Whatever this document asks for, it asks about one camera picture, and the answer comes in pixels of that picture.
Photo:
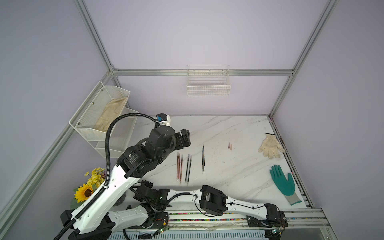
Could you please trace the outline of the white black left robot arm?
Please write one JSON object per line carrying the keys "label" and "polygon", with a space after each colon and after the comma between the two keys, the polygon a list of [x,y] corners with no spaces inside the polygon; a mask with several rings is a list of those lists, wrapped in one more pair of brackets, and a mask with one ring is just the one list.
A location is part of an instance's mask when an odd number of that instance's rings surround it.
{"label": "white black left robot arm", "polygon": [[107,161],[107,175],[104,183],[75,210],[62,213],[64,228],[55,237],[59,240],[64,233],[73,229],[70,240],[107,240],[112,233],[132,226],[151,225],[154,204],[141,204],[123,211],[111,212],[112,206],[130,187],[136,185],[147,172],[154,170],[173,151],[191,145],[190,132],[158,125],[149,137],[126,149],[112,168]]}

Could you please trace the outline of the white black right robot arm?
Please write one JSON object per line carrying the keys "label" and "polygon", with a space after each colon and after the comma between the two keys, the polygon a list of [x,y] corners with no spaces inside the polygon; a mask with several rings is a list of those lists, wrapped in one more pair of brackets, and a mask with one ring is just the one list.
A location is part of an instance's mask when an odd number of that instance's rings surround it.
{"label": "white black right robot arm", "polygon": [[226,213],[244,215],[249,227],[287,227],[285,213],[273,204],[255,204],[236,200],[222,191],[202,186],[200,190],[178,192],[170,189],[155,190],[152,183],[143,181],[131,188],[134,199],[140,205],[124,211],[108,212],[107,216],[115,224],[113,232],[131,227],[159,228],[168,225],[168,216],[173,204],[192,204],[199,216],[216,220]]}

